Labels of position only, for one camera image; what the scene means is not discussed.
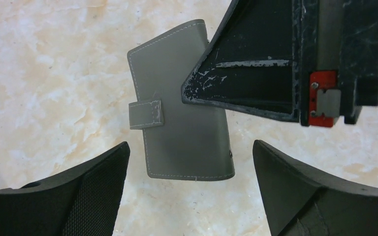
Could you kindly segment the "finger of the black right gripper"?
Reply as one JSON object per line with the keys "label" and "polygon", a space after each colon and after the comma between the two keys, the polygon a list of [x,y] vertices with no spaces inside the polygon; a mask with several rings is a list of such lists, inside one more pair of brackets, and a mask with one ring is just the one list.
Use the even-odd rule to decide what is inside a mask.
{"label": "finger of the black right gripper", "polygon": [[181,87],[186,104],[301,122],[304,0],[233,0]]}

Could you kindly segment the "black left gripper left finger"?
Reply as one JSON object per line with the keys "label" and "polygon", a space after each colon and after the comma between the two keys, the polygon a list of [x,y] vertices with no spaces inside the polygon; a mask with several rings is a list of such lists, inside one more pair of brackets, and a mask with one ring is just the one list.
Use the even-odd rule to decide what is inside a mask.
{"label": "black left gripper left finger", "polygon": [[0,236],[110,236],[130,149],[105,153],[19,189],[0,189]]}

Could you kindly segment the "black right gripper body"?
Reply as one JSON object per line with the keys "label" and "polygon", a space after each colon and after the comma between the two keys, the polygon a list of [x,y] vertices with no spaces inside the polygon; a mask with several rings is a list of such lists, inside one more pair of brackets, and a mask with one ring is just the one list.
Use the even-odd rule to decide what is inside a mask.
{"label": "black right gripper body", "polygon": [[300,1],[300,124],[356,124],[378,106],[378,0]]}

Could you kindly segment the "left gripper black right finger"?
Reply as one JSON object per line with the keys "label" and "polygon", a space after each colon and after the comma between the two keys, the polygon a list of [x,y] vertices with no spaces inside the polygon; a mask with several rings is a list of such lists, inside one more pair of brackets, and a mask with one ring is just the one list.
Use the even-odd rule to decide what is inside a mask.
{"label": "left gripper black right finger", "polygon": [[274,148],[253,145],[273,236],[378,236],[378,188],[334,176]]}

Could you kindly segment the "grey card holder wallet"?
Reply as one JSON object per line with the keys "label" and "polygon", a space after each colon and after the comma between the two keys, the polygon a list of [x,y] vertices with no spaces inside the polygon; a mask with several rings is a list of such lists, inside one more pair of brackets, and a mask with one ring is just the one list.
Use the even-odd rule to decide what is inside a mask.
{"label": "grey card holder wallet", "polygon": [[127,54],[137,100],[129,125],[141,130],[151,178],[219,181],[234,176],[224,109],[182,102],[181,86],[208,44],[205,22],[195,19]]}

